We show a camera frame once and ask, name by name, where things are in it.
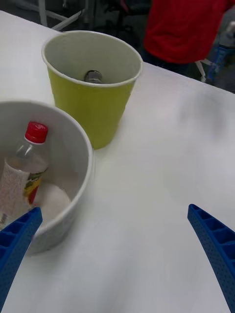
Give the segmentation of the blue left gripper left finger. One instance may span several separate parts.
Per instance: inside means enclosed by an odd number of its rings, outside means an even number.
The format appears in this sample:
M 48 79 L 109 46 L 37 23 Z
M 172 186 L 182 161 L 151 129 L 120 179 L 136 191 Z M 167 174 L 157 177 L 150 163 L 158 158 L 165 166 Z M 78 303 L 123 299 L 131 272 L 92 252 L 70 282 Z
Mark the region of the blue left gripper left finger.
M 35 207 L 0 231 L 0 308 L 42 221 L 41 209 Z

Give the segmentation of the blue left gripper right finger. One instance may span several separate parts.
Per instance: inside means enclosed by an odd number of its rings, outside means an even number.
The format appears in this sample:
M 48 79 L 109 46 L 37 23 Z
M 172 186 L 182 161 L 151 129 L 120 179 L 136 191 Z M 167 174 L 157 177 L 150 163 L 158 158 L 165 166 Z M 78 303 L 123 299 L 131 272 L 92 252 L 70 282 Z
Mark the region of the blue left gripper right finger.
M 194 204 L 188 206 L 194 229 L 220 285 L 230 312 L 235 312 L 235 232 Z

